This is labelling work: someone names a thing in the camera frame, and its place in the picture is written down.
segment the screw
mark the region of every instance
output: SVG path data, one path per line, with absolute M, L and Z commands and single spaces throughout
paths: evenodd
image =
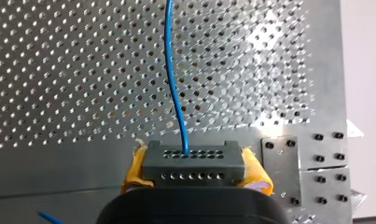
M 291 198 L 291 199 L 290 199 L 290 202 L 291 202 L 293 205 L 299 205 L 299 204 L 300 204 L 300 200 L 297 199 L 297 198 Z
M 342 195 L 342 194 L 339 194 L 339 195 L 337 196 L 337 199 L 338 199 L 339 201 L 343 202 L 343 203 L 348 202 L 348 198 L 347 198 L 347 196 Z
M 296 145 L 296 142 L 292 140 L 287 140 L 286 145 L 289 147 L 294 147 Z
M 339 161 L 344 161 L 345 160 L 345 156 L 344 154 L 341 154 L 341 153 L 336 153 L 335 154 L 335 158 Z
M 315 160 L 319 161 L 319 162 L 324 162 L 325 161 L 325 157 L 323 157 L 323 156 L 315 156 Z
M 321 184 L 325 184 L 325 183 L 327 183 L 327 179 L 324 178 L 324 177 L 321 176 L 321 175 L 317 176 L 315 180 L 316 180 L 317 182 L 321 183 Z
M 321 204 L 327 204 L 327 199 L 324 197 L 318 197 L 316 201 Z
M 269 148 L 269 149 L 273 149 L 273 148 L 274 148 L 274 144 L 271 143 L 271 142 L 267 142 L 264 146 L 265 146 L 266 148 Z
M 345 176 L 345 175 L 336 175 L 336 178 L 340 181 L 343 181 L 343 182 L 347 180 L 347 176 Z
M 343 139 L 344 138 L 344 134 L 343 133 L 334 133 L 333 137 L 334 138 L 338 138 L 338 139 Z
M 320 133 L 316 133 L 314 136 L 313 136 L 313 139 L 317 140 L 317 141 L 322 141 L 324 140 L 324 135 L 320 134 Z

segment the perforated metal sheet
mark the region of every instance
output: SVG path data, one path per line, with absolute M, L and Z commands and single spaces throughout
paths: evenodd
M 187 126 L 308 122 L 301 1 L 174 4 Z M 0 148 L 177 131 L 162 1 L 0 1 Z
M 0 1 L 1 198 L 116 187 L 136 137 L 179 144 L 163 15 L 162 0 Z M 173 35 L 191 144 L 261 158 L 261 138 L 293 135 L 300 169 L 347 164 L 338 1 L 179 0 Z

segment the black device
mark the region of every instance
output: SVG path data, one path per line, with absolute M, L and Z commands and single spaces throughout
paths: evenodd
M 118 196 L 97 224 L 286 224 L 280 205 L 260 192 L 236 187 L 133 189 Z

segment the metal surface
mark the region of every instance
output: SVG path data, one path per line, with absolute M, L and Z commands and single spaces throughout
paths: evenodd
M 353 213 L 359 208 L 359 206 L 368 198 L 367 194 L 358 192 L 356 190 L 351 190 L 351 207 L 353 208 Z
M 272 197 L 284 208 L 301 206 L 296 137 L 262 139 L 263 167 L 273 181 Z
M 324 177 L 326 182 L 318 182 L 318 176 Z M 352 223 L 349 177 L 348 168 L 301 172 L 303 208 L 287 210 L 292 223 Z M 340 196 L 347 197 L 347 202 L 340 201 Z
M 163 6 L 0 1 L 0 198 L 116 187 L 136 137 L 180 144 L 164 80 Z M 235 140 L 261 158 L 261 138 L 292 135 L 301 170 L 347 164 L 335 158 L 345 138 L 334 138 L 346 134 L 339 1 L 174 7 L 174 68 L 192 145 Z
M 244 179 L 244 161 L 238 142 L 224 146 L 166 146 L 151 141 L 142 163 L 142 178 L 156 186 L 233 186 Z

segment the metal panel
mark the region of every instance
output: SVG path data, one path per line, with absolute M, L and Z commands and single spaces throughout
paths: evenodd
M 163 0 L 0 1 L 0 197 L 116 187 L 136 137 L 180 144 L 163 14 Z M 173 34 L 191 144 L 261 158 L 261 138 L 293 135 L 302 170 L 347 164 L 339 1 L 178 0 Z
M 0 223 L 49 224 L 38 211 L 63 223 L 95 223 L 105 205 L 119 194 L 120 188 L 4 198 L 0 199 Z
M 298 148 L 296 137 L 262 140 L 263 166 L 274 184 L 272 197 L 285 208 L 301 204 Z
M 318 176 L 326 182 L 318 182 Z M 301 172 L 303 209 L 287 210 L 292 223 L 352 223 L 349 177 L 348 168 Z

